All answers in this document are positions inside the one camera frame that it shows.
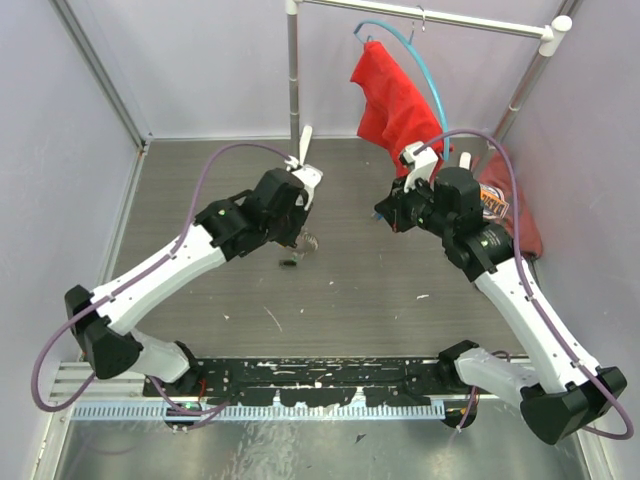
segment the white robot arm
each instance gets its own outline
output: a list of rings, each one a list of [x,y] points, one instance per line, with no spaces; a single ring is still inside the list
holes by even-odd
[[[411,173],[393,182],[391,193],[376,205],[376,212],[396,232],[418,226],[442,238],[448,259],[500,311],[533,366],[527,369],[508,363],[467,340],[440,353],[441,380],[452,386],[477,386],[497,395],[520,409],[541,440],[555,444],[611,407],[585,372],[616,398],[625,389],[626,379],[617,367],[602,368],[571,335],[523,260],[531,289],[529,293],[525,291],[512,239],[502,226],[483,219],[480,186],[471,172],[446,168],[430,185],[438,157],[431,149],[420,151],[421,145],[405,149],[402,160]],[[580,359],[579,366],[556,340],[532,298]]]
[[[177,391],[193,389],[200,372],[189,349],[180,342],[145,335],[135,327],[168,296],[232,258],[243,257],[269,241],[295,245],[322,172],[293,159],[286,163],[286,170],[266,172],[254,190],[215,201],[197,214],[179,249],[174,247],[180,237],[92,292],[81,286],[67,292],[69,316],[101,298],[111,298],[72,330],[98,378],[133,371],[158,377]],[[163,257],[168,259],[154,268]],[[124,293],[114,295],[132,282]]]

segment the metal floor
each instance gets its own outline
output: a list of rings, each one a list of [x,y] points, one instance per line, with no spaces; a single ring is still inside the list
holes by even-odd
[[[540,442],[517,411],[480,401],[461,435],[439,421],[213,422],[172,434],[158,422],[73,421],[56,480],[579,480],[575,436]]]
[[[178,234],[201,168],[222,144],[152,144],[116,275]],[[371,219],[393,179],[385,151],[357,139],[314,139],[307,163],[324,172],[307,222],[317,252],[282,269],[285,250],[265,245],[187,285],[139,328],[181,340],[198,356],[433,356],[466,338],[490,351],[523,352],[500,314],[448,263],[438,238],[394,234]],[[228,152],[199,208],[253,188],[280,165],[261,150]]]

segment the metal rod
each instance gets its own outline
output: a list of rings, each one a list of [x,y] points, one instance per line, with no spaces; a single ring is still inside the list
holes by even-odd
[[[298,92],[298,14],[287,13],[289,44],[289,122],[291,143],[289,154],[300,158],[300,107]]]
[[[542,39],[548,34],[544,27],[531,27],[518,23],[501,22],[485,18],[467,17],[453,13],[434,12],[423,10],[420,7],[404,7],[388,3],[373,2],[367,0],[302,0],[305,3],[315,3],[329,7],[347,8],[362,12],[380,13],[395,17],[410,18],[412,20],[424,20],[426,22],[444,23],[446,25],[457,25],[460,27],[470,27],[477,30],[487,30],[490,32],[506,33],[521,37],[531,37]]]
[[[551,57],[540,55],[540,53],[536,51],[531,63],[529,63],[529,67],[520,79],[520,83],[516,87],[516,90],[513,92],[511,100],[509,101],[509,106],[502,115],[502,118],[493,133],[493,138],[498,142],[502,142],[502,140],[504,140],[509,128],[511,128],[511,125],[513,125],[513,122],[518,116],[520,108],[527,100],[527,97],[531,93],[531,90],[533,90],[534,85],[538,81],[538,78],[540,78],[540,74],[547,66],[550,58]]]
[[[573,18],[582,5],[583,0],[564,0],[560,8],[558,8],[558,12],[556,13],[556,17],[560,15],[566,15],[567,17]]]
[[[84,58],[89,70],[98,82],[98,85],[102,89],[105,97],[107,97],[107,100],[111,103],[116,114],[129,132],[132,140],[138,148],[143,148],[146,143],[146,132],[141,132],[136,126],[127,106],[111,81],[111,77],[100,61],[100,57],[98,57],[98,54],[87,37],[87,34],[80,25],[78,18],[69,6],[68,0],[49,0],[49,2],[67,29],[71,40],[75,43],[80,54]]]

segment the metal frame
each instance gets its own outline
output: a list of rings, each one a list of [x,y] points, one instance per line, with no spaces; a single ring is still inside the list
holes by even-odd
[[[60,21],[67,29],[69,37],[71,37],[71,40],[75,43],[93,77],[96,79],[96,82],[102,89],[105,97],[120,118],[120,121],[122,121],[122,124],[129,133],[129,136],[138,148],[143,149],[147,144],[146,133],[141,132],[136,125],[129,109],[118,93],[110,75],[107,73],[104,64],[93,48],[84,28],[80,25],[78,17],[69,5],[68,0],[49,0],[49,3],[51,3],[51,6],[60,18]]]
[[[544,27],[534,27],[517,23],[501,22],[484,18],[469,17],[443,12],[424,10],[422,7],[406,7],[392,5],[369,0],[285,0],[288,28],[289,46],[289,102],[291,124],[291,155],[304,161],[311,141],[312,127],[305,125],[300,133],[299,111],[299,82],[298,82],[298,6],[302,3],[312,3],[330,7],[345,8],[376,14],[385,14],[395,17],[422,20],[423,22],[442,23],[459,27],[473,28],[520,37],[536,38],[540,41],[540,48],[531,59],[520,83],[516,87],[509,105],[502,115],[498,126],[494,130],[493,137],[501,142],[509,128],[515,121],[520,108],[526,101],[529,93],[540,78],[540,74],[546,67],[549,59],[555,53],[562,41],[564,34],[571,28],[569,20],[568,28],[558,29],[554,24]],[[565,0],[558,10],[556,19],[574,14],[581,4],[581,0]]]

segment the white wall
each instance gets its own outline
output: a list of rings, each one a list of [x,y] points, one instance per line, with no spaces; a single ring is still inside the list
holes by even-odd
[[[416,0],[395,0],[414,6]],[[111,71],[162,137],[288,134],[284,0],[72,0]],[[559,0],[430,0],[425,8],[531,25],[549,23]],[[352,35],[372,15],[302,5],[302,121],[321,135],[353,135],[363,95],[349,78],[362,52]],[[411,21],[388,19],[400,31]],[[441,91],[452,127],[493,129],[537,41],[416,22],[415,45]],[[385,45],[426,92],[410,56],[386,32]]]
[[[542,234],[544,290],[602,365],[629,387],[640,428],[640,4],[584,2],[510,132]],[[615,412],[607,427],[622,431]],[[604,441],[621,479],[638,478],[640,435]]]
[[[0,2],[0,64],[0,463],[21,479],[45,418],[33,361],[64,292],[97,280],[136,151],[49,2]],[[43,390],[77,352],[71,336],[55,347]]]

